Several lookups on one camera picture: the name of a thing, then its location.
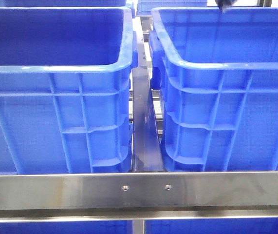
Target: metal rail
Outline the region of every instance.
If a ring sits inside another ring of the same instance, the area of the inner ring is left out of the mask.
[[[277,216],[278,172],[0,175],[0,222]]]
[[[145,221],[144,220],[134,220],[132,222],[132,233],[133,234],[145,234]]]

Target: blue plastic bin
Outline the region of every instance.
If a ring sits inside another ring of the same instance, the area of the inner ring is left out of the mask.
[[[127,8],[0,8],[0,174],[127,172]]]
[[[0,0],[0,7],[47,7],[47,6],[125,6],[131,9],[135,17],[132,0]]]
[[[146,221],[147,234],[278,234],[278,218]]]
[[[278,170],[278,8],[152,15],[166,169]]]
[[[132,234],[132,222],[0,223],[0,234]]]
[[[155,7],[202,7],[207,0],[138,0],[138,16],[150,16]]]

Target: stainless steel bar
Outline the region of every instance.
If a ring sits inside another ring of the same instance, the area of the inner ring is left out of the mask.
[[[0,222],[278,216],[278,172],[0,176]]]
[[[137,31],[139,66],[133,69],[134,172],[162,172],[153,96],[149,87],[148,69],[140,18],[133,20]]]
[[[145,234],[145,221],[138,219],[134,220],[132,223],[132,233],[133,234]]]
[[[271,7],[272,5],[272,0],[266,0],[264,3],[264,7]]]
[[[258,6],[264,6],[264,0],[258,0],[257,5]]]

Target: crate rim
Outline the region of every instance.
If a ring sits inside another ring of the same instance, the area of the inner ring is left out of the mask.
[[[133,5],[132,0],[126,0],[126,5],[125,5],[125,7],[127,7],[127,8],[132,8],[132,5]]]
[[[128,7],[0,7],[2,11],[11,10],[121,10],[123,11],[123,32],[120,45],[118,60],[115,63],[107,65],[0,65],[0,73],[110,73],[125,69],[132,64],[132,50],[135,45],[133,41],[132,15]]]
[[[157,37],[159,38],[165,54],[168,60],[182,68],[186,69],[198,69],[198,70],[278,70],[278,62],[226,62],[226,63],[195,63],[186,61],[181,58],[172,40],[167,33],[164,24],[162,22],[160,11],[163,10],[175,10],[175,11],[185,11],[185,10],[195,10],[195,11],[210,11],[216,12],[220,11],[218,7],[157,7],[153,8],[151,13],[154,21],[154,29],[156,31]],[[235,7],[230,11],[276,11],[276,8],[260,8],[260,7]]]

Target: plastic crate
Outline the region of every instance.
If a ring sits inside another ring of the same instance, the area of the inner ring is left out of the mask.
[[[137,16],[150,16],[155,7],[200,7],[207,6],[207,0],[138,0]]]
[[[146,221],[147,234],[278,234],[278,218]]]
[[[278,8],[152,15],[166,169],[278,170]]]
[[[125,6],[135,17],[132,0],[0,0],[0,7],[47,7],[47,6]]]
[[[0,234],[132,234],[132,222],[0,223]]]
[[[0,174],[127,172],[127,8],[0,8]]]

